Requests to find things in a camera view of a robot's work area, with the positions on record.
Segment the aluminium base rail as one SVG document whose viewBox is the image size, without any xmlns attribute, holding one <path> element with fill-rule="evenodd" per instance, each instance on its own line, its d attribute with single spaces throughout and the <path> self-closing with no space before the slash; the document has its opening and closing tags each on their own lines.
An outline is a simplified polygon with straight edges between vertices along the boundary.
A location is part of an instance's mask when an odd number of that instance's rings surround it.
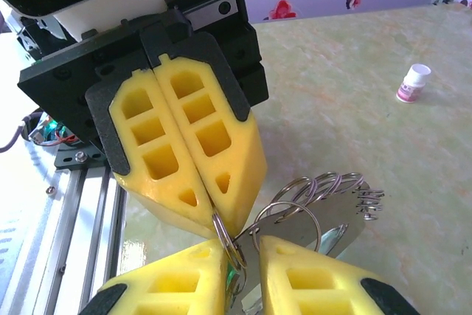
<svg viewBox="0 0 472 315">
<path fill-rule="evenodd" d="M 19 184 L 0 198 L 0 315 L 77 315 L 117 273 L 126 194 L 108 167 Z"/>
</svg>

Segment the left controller circuit board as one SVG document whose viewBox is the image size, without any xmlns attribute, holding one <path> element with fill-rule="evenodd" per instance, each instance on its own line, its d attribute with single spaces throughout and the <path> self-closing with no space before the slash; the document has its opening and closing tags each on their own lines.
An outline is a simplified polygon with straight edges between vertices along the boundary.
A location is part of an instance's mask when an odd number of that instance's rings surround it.
<svg viewBox="0 0 472 315">
<path fill-rule="evenodd" d="M 57 122 L 45 112 L 39 114 L 38 124 L 28 134 L 28 139 L 37 146 L 52 147 L 79 141 L 64 124 Z"/>
</svg>

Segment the silver keyring bunch with keys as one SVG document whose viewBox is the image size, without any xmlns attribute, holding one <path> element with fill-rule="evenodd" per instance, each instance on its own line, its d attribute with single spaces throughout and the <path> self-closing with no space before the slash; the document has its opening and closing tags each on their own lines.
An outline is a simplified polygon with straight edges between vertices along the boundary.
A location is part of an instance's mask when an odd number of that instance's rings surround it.
<svg viewBox="0 0 472 315">
<path fill-rule="evenodd" d="M 225 315 L 257 315 L 262 301 L 243 300 L 260 285 L 259 242 L 270 235 L 330 257 L 339 256 L 383 209 L 383 190 L 371 188 L 360 173 L 303 176 L 285 185 L 249 226 L 232 237 L 218 213 L 212 222 L 229 261 Z"/>
</svg>

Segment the small white pink-label bottle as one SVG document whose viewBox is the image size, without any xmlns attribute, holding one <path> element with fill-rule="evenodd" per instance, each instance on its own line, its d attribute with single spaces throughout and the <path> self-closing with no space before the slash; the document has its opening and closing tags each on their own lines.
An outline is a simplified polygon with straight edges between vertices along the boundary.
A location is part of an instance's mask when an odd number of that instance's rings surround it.
<svg viewBox="0 0 472 315">
<path fill-rule="evenodd" d="M 404 103 L 414 103 L 427 84 L 430 74 L 431 69 L 424 64 L 411 65 L 397 90 L 396 98 Z"/>
</svg>

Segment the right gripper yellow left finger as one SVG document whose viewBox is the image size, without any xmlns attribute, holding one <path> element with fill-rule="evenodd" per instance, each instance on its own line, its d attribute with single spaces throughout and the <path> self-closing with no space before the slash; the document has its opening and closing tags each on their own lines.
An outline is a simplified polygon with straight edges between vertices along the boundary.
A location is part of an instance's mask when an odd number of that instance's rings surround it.
<svg viewBox="0 0 472 315">
<path fill-rule="evenodd" d="M 208 240 L 111 278 L 79 315 L 225 315 L 227 266 Z"/>
</svg>

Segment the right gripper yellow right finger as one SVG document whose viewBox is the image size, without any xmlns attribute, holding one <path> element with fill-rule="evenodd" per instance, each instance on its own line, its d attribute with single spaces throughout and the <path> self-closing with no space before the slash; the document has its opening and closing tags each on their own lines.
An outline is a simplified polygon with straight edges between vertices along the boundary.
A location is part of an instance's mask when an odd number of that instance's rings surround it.
<svg viewBox="0 0 472 315">
<path fill-rule="evenodd" d="M 419 315 L 378 275 L 288 242 L 260 238 L 265 315 Z"/>
</svg>

